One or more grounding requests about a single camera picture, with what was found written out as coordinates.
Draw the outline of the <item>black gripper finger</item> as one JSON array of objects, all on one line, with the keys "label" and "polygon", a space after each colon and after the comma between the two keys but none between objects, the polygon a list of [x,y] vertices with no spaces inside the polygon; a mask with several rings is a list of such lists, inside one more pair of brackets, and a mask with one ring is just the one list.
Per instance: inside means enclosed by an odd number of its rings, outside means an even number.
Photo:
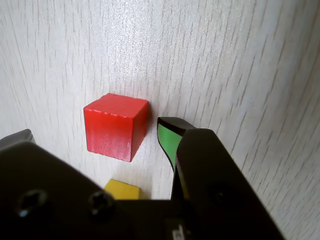
[{"label": "black gripper finger", "polygon": [[281,240],[283,235],[215,132],[179,117],[157,119],[157,139],[188,205],[195,240]]},{"label": "black gripper finger", "polygon": [[29,129],[0,141],[3,240],[131,240],[113,197],[39,147]]}]

